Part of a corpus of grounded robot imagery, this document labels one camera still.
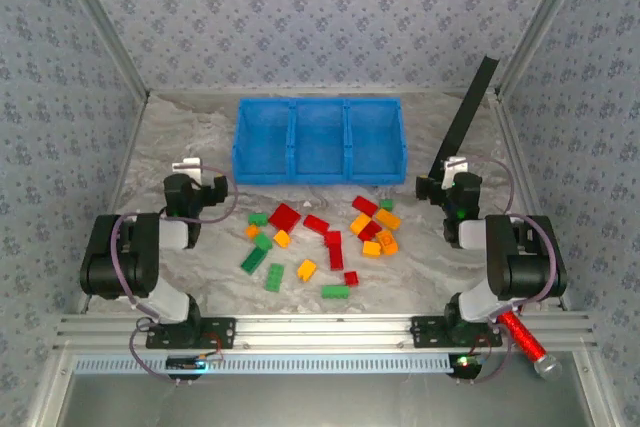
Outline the long yellow lego brick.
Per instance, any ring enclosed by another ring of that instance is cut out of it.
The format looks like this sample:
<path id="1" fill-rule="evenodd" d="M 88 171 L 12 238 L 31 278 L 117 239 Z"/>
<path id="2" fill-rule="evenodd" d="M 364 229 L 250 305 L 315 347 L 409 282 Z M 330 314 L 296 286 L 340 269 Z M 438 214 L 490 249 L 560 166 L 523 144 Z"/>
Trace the long yellow lego brick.
<path id="1" fill-rule="evenodd" d="M 399 217 L 384 208 L 376 212 L 375 219 L 379 224 L 390 230 L 397 230 L 402 223 Z"/>

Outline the orange printed lego brick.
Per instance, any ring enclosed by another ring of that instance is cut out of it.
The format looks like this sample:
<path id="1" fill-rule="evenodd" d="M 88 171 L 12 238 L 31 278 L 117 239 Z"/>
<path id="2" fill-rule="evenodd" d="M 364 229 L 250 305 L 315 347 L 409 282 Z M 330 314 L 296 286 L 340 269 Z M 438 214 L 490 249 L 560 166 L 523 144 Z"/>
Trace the orange printed lego brick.
<path id="1" fill-rule="evenodd" d="M 394 255 L 398 252 L 398 244 L 393 234 L 389 230 L 381 230 L 376 234 L 376 241 L 381 247 L 381 251 L 386 256 Z"/>

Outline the large red lego brick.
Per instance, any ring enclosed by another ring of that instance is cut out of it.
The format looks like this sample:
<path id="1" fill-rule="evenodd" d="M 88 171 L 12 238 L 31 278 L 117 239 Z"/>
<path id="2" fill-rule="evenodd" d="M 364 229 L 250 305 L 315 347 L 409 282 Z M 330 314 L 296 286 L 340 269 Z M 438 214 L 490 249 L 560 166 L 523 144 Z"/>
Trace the large red lego brick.
<path id="1" fill-rule="evenodd" d="M 301 215 L 286 203 L 281 203 L 269 216 L 268 222 L 278 231 L 290 234 L 300 221 Z"/>

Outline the black flat bar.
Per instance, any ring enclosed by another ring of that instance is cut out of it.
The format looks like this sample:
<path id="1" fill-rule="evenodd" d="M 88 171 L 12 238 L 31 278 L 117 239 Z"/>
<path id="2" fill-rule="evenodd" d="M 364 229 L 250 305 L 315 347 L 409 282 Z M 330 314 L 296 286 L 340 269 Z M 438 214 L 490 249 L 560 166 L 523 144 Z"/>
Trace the black flat bar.
<path id="1" fill-rule="evenodd" d="M 497 59 L 488 56 L 482 59 L 436 154 L 429 171 L 429 177 L 431 179 L 438 182 L 443 181 L 444 162 L 447 158 L 458 154 L 498 65 L 499 61 Z"/>

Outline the blue plastic bin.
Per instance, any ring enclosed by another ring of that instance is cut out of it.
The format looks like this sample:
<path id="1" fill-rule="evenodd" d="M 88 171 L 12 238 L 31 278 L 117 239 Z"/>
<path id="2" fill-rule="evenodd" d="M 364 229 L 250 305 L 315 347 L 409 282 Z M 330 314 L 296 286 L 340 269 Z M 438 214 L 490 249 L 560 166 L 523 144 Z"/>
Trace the blue plastic bin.
<path id="1" fill-rule="evenodd" d="M 238 184 L 276 185 L 288 180 L 290 102 L 286 98 L 239 101 L 232 146 Z"/>
<path id="2" fill-rule="evenodd" d="M 405 182 L 408 153 L 401 102 L 392 97 L 348 98 L 349 180 L 361 185 Z"/>
<path id="3" fill-rule="evenodd" d="M 291 181 L 337 185 L 345 174 L 344 102 L 332 98 L 295 101 Z"/>

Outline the red glitter toy microphone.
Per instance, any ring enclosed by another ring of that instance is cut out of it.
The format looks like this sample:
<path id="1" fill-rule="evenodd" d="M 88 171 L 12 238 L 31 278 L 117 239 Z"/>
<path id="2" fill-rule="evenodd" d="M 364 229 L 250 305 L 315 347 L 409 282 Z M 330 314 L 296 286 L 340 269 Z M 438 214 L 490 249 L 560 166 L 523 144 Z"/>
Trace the red glitter toy microphone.
<path id="1" fill-rule="evenodd" d="M 557 380 L 561 377 L 561 363 L 547 352 L 514 312 L 499 314 L 497 322 L 507 329 L 520 350 L 532 362 L 539 377 L 546 381 Z"/>

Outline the small electronics board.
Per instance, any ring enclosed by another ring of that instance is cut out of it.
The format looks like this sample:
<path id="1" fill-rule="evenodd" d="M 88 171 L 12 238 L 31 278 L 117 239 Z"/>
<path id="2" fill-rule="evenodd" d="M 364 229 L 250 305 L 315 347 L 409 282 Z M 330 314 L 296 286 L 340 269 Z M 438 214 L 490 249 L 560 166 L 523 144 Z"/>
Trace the small electronics board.
<path id="1" fill-rule="evenodd" d="M 475 380 L 482 370 L 482 361 L 475 355 L 451 354 L 449 376 L 459 380 Z"/>
<path id="2" fill-rule="evenodd" d="M 199 355 L 170 355 L 165 361 L 166 370 L 185 371 L 203 373 L 207 371 L 214 362 L 220 362 L 223 358 L 212 353 Z"/>

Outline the grey metal panel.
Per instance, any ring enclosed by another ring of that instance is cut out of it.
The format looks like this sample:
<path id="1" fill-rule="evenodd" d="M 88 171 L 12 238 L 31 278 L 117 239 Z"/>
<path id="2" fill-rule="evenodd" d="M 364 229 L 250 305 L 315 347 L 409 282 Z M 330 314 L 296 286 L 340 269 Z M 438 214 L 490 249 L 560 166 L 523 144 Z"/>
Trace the grey metal panel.
<path id="1" fill-rule="evenodd" d="M 479 386 L 445 375 L 238 375 L 176 388 L 78 376 L 57 427 L 594 427 L 574 377 L 512 366 Z"/>

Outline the aluminium side rail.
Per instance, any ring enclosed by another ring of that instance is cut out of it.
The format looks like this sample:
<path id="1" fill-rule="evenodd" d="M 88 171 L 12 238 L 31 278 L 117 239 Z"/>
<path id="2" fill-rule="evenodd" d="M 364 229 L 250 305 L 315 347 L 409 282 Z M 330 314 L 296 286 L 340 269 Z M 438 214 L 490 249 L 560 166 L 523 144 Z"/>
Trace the aluminium side rail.
<path id="1" fill-rule="evenodd" d="M 136 145 L 137 138 L 141 129 L 143 119 L 144 119 L 144 114 L 149 102 L 149 98 L 150 98 L 150 93 L 147 93 L 144 100 L 142 100 L 138 106 L 135 121 L 132 124 L 132 131 L 128 138 L 126 148 L 124 151 L 124 157 L 118 167 L 116 184 L 114 189 L 111 191 L 110 197 L 108 199 L 107 213 L 113 213 L 115 210 L 117 210 L 118 206 L 120 205 L 119 201 L 125 186 L 127 173 L 131 164 L 131 159 L 135 150 L 135 145 Z M 87 231 L 87 242 L 90 239 L 91 231 L 95 223 L 95 219 L 90 224 L 91 230 Z M 82 295 L 81 297 L 79 297 L 75 313 L 84 315 L 89 311 L 92 297 L 91 295 L 86 293 L 81 292 L 81 294 Z"/>
<path id="2" fill-rule="evenodd" d="M 488 94 L 487 99 L 503 138 L 506 163 L 510 166 L 514 178 L 515 212 L 541 216 L 542 207 L 509 112 L 496 94 Z"/>

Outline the aluminium frame post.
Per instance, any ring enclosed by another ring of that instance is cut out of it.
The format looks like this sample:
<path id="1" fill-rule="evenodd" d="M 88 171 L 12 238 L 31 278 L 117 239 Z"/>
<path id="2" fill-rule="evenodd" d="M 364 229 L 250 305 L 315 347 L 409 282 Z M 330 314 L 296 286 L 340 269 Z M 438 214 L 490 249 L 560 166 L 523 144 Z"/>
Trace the aluminium frame post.
<path id="1" fill-rule="evenodd" d="M 133 95 L 146 101 L 148 90 L 100 0 L 78 0 Z"/>
<path id="2" fill-rule="evenodd" d="M 564 2 L 565 0 L 539 1 L 496 87 L 496 95 L 500 100 L 508 99 L 513 94 Z"/>

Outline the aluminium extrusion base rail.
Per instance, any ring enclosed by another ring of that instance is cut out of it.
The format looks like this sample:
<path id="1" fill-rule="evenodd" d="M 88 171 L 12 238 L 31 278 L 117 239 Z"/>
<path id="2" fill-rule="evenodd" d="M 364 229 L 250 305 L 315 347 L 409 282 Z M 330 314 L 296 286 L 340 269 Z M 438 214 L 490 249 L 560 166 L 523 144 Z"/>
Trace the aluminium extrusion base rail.
<path id="1" fill-rule="evenodd" d="M 240 315 L 234 346 L 225 353 L 400 353 L 415 349 L 409 314 Z M 532 312 L 521 322 L 549 352 L 595 349 L 585 312 Z M 53 346 L 72 352 L 124 352 L 136 326 L 131 315 L 66 315 Z M 467 352 L 471 348 L 428 348 Z"/>

